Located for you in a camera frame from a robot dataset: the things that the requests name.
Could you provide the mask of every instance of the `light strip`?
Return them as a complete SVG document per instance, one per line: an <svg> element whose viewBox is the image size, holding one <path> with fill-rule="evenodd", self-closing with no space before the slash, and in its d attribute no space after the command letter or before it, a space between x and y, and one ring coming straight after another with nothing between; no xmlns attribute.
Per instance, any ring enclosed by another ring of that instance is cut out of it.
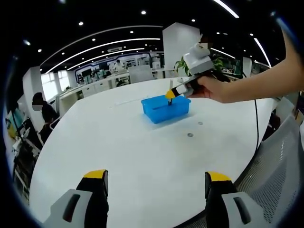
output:
<svg viewBox="0 0 304 228"><path fill-rule="evenodd" d="M117 54L117 53L121 53L121 52L126 52L126 51L137 51L137 50L143 50L144 48L135 48L135 49L129 49L129 50L122 50L122 51L116 51L116 52L112 52L112 53L108 53L108 54L105 54L105 55L102 55L102 56L97 56L97 57L94 57L92 59L88 59L86 61L83 61L82 63L78 63L77 65L75 66L72 66L71 68L67 69L67 70L70 70L76 66L79 66L83 63L86 63L86 62L89 62L89 61L92 61L93 59L96 59L96 58L101 58L101 57L104 57L104 56L109 56L109 55L113 55L113 54Z"/></svg>
<svg viewBox="0 0 304 228"><path fill-rule="evenodd" d="M125 29L129 29L129 28L139 28L139 27L162 28L162 26L158 26L158 25L131 25L131 26L124 26L124 27L118 27L118 28L110 28L110 29L107 29L107 30L99 31L99 32L93 33L93 34L91 34L91 35L88 35L88 36L86 36L86 37L82 37L82 38L80 38L80 39L78 39L78 40L75 40L74 42L72 42L72 43L70 43L70 44L64 46L63 48L61 48L60 50L58 50L57 52L55 52L54 54L52 54L51 56L49 56L46 60L44 60L44 61L40 64L40 66L41 66L42 64L44 64L46 61L48 61L50 58L52 58L55 54L59 53L59 52L62 51L63 49L67 48L68 46L71 46L71 45L73 45L73 44L75 44L75 43L77 43L77 42L79 42L79 41L81 41L81 40L83 40L83 39L86 39L86 38L95 36L95 35L97 35L97 34L109 32L109 31L115 31L115 30L118 30L118 29L124 29L124 28L125 28Z"/></svg>
<svg viewBox="0 0 304 228"><path fill-rule="evenodd" d="M227 54L227 53L225 53L225 52L222 52L222 51L220 51L220 50L216 50L216 49L214 49L214 48L211 48L212 50L214 50L214 51L217 51L217 52L219 52L219 53L222 53L222 54L224 54L224 55L226 55L226 56L229 56L229 57L231 57L231 58L235 58L235 57L233 57L233 56L231 56L231 55L229 55L229 54Z"/></svg>
<svg viewBox="0 0 304 228"><path fill-rule="evenodd" d="M270 62L269 62L269 59L268 59L268 57L267 57L267 55L266 55L266 53L265 53L265 51L264 51L262 45L260 44L260 42L258 41L257 38L254 38L254 39L255 39L255 42L257 43L257 45L260 47L261 51L263 52L263 54L264 54L264 56L265 56L265 59L266 59L268 65L271 67Z"/></svg>
<svg viewBox="0 0 304 228"><path fill-rule="evenodd" d="M223 7L225 10L227 10L233 17L239 18L238 14L236 14L228 5L226 5L222 1L220 0L213 0L213 1L215 1L218 5Z"/></svg>
<svg viewBox="0 0 304 228"><path fill-rule="evenodd" d="M257 62L257 61L254 61L255 63L257 63L257 64L260 64L260 65L262 65L262 66L265 66L265 67L268 67L268 68L271 68L271 66L268 66L268 65L266 65L266 64L264 64L264 63L260 63L260 62Z"/></svg>
<svg viewBox="0 0 304 228"><path fill-rule="evenodd" d="M100 48L100 47L103 47L103 46L107 46L107 45L110 45L110 44L117 44L117 43L122 43L122 42L127 42L127 41L135 41L135 40L160 40L160 38L135 38L135 39L124 39L124 40L119 40L119 41L114 41L114 42L111 42L111 43L106 43L106 44L102 44L102 45L98 45L98 46L95 46L95 47L92 47L92 48L89 48L87 50L84 50L82 52L79 52L65 60L63 60L62 62L58 63L57 65L55 65L53 68L49 69L46 74L48 74L51 70L55 69L57 66L63 64L64 62L76 57L76 56L79 56L87 51L90 51L90 50L93 50L95 48Z"/></svg>

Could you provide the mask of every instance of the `potted plant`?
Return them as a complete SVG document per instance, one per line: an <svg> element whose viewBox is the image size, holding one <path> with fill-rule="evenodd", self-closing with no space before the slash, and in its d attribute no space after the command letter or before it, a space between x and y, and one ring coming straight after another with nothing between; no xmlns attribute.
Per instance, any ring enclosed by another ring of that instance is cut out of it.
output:
<svg viewBox="0 0 304 228"><path fill-rule="evenodd" d="M217 71L222 71L222 68L224 67L223 61L221 59L222 57L218 57L212 61L214 69ZM179 72L180 68L184 69L187 76L191 76L191 72L189 71L189 68L184 60L184 56L182 56L181 60L177 61L174 65L174 69L177 73Z"/></svg>

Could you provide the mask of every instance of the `black ceiling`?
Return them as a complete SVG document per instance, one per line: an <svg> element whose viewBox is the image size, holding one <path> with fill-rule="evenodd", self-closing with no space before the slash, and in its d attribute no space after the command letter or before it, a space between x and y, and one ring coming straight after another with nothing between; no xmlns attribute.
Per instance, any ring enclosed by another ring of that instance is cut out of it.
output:
<svg viewBox="0 0 304 228"><path fill-rule="evenodd" d="M7 57L18 57L15 66L14 87L19 88L16 94L22 94L22 76L29 67L38 66L52 54L70 43L91 34L117 27L135 25L157 25L163 28L174 22L180 22L200 28L201 33L212 39L215 49L235 56L250 56L259 62L267 64L264 55L249 34L253 33L264 47L272 65L284 58L285 47L282 33L270 18L270 13L276 9L274 2L261 0L223 0L240 18L236 19L212 0L200 1L101 1L101 0L44 0L44 1L10 1L6 6L5 34ZM127 46L142 48L149 44L150 48L163 50L163 28L125 28L85 38L55 54L42 64L42 73L49 70L64 59L108 42L130 38L161 38L160 41L129 41L116 45L100 47L81 54L55 68L64 69L101 55L108 48ZM31 45L23 44L28 40Z"/></svg>

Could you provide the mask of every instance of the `white cabinet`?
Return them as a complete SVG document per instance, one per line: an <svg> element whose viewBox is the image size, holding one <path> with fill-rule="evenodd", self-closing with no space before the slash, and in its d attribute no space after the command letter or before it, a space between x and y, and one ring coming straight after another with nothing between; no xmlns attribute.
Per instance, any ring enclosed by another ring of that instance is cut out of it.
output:
<svg viewBox="0 0 304 228"><path fill-rule="evenodd" d="M96 82L94 86L96 93L110 89L109 82Z"/></svg>
<svg viewBox="0 0 304 228"><path fill-rule="evenodd" d="M88 96L90 96L90 95L93 95L93 94L95 94L95 93L96 93L96 91L95 91L94 85L82 89L82 94L84 95L84 98L85 98L85 97L88 97Z"/></svg>

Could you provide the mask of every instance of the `table surface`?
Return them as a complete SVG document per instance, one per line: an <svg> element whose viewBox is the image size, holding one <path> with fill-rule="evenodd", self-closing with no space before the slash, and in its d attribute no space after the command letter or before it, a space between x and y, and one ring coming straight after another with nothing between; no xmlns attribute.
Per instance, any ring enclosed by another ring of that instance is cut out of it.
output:
<svg viewBox="0 0 304 228"><path fill-rule="evenodd" d="M108 228L172 228L204 210L206 171L235 181L256 148L254 101L192 99L187 116L153 124L140 101L168 88L169 79L159 79L77 101L39 155L30 186L33 215L44 222L84 174L107 169ZM272 99L257 100L259 141L272 106Z"/></svg>

